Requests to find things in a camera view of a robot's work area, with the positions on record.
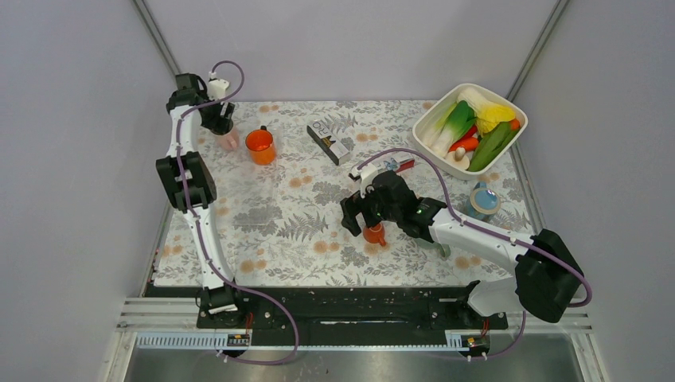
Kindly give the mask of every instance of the small box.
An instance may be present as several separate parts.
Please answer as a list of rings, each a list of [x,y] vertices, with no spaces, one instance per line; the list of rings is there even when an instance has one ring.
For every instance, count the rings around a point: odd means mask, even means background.
[[[339,166],[351,159],[352,153],[347,150],[338,137],[322,121],[313,121],[307,125],[307,134],[321,147],[324,153]]]

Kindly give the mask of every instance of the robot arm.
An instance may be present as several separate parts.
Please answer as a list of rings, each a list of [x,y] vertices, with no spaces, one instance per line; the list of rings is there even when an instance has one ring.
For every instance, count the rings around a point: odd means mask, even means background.
[[[525,308],[541,320],[558,322],[580,285],[574,275],[558,264],[516,245],[519,241],[544,249],[581,273],[554,232],[542,230],[539,235],[530,236],[497,228],[461,213],[456,219],[442,201],[417,197],[402,177],[391,170],[379,170],[372,164],[353,170],[350,177],[361,180],[361,187],[341,202],[342,226],[354,236],[361,234],[356,220],[358,214],[363,216],[367,227],[374,227],[382,220],[393,221],[411,237],[465,249],[512,275],[507,279],[469,286],[466,303],[483,317]],[[469,227],[467,222],[478,229]]]
[[[234,105],[216,103],[203,107],[198,112],[187,112],[193,107],[209,102],[209,99],[223,98],[224,88],[227,88],[227,82],[223,80],[212,78],[206,89],[200,89],[200,82],[203,81],[194,74],[176,76],[178,90],[173,93],[166,105],[173,125],[172,141],[166,157],[157,160],[156,168],[171,205],[182,212],[192,232],[194,243],[197,244],[201,285],[206,290],[218,290],[224,284],[211,270],[211,266],[218,269],[228,281],[234,280],[234,274],[225,261],[218,238],[216,213],[213,207],[213,202],[217,199],[216,184],[197,151],[197,131],[200,127],[205,127],[217,135],[227,134],[232,129]],[[186,185],[181,181],[181,167],[187,174]],[[185,200],[186,190],[189,192],[190,206]],[[235,309],[231,303],[216,304],[210,313]]]

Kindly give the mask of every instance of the leek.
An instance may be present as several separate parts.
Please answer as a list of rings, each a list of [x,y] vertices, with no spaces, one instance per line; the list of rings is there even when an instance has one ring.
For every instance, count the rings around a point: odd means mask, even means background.
[[[453,103],[450,105],[449,108],[447,108],[447,111],[443,113],[441,118],[433,125],[429,126],[421,136],[422,143],[426,147],[431,147],[431,145],[434,144],[436,139],[438,139],[439,135],[441,135],[441,131],[443,131],[443,126],[445,126],[445,121],[447,120],[447,117],[450,115],[450,113],[455,109],[457,106],[457,103]]]
[[[438,138],[433,141],[431,146],[427,145],[427,147],[431,148],[434,154],[445,158],[450,146],[463,137],[475,121],[474,111],[469,107],[469,104],[466,101],[457,103],[457,106],[451,111],[443,124],[443,130]]]

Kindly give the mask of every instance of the orange cup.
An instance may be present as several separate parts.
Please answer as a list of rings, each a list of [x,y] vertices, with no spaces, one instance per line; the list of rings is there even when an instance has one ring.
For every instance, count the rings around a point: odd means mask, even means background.
[[[363,238],[365,241],[372,244],[379,244],[382,247],[387,245],[387,242],[384,241],[384,226],[382,223],[379,223],[373,228],[364,228],[363,229]]]
[[[246,147],[256,165],[269,165],[276,157],[274,139],[265,126],[246,136]]]

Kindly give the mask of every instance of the gray wall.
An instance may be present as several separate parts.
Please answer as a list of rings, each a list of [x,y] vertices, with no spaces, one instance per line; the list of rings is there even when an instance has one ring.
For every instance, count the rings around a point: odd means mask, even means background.
[[[572,2],[516,103],[548,225],[594,287],[612,380],[672,380],[675,6]]]
[[[91,381],[166,202],[172,79],[127,0],[0,6],[0,370]]]
[[[183,71],[244,66],[242,100],[438,99],[462,82],[505,95],[556,3],[146,2]]]

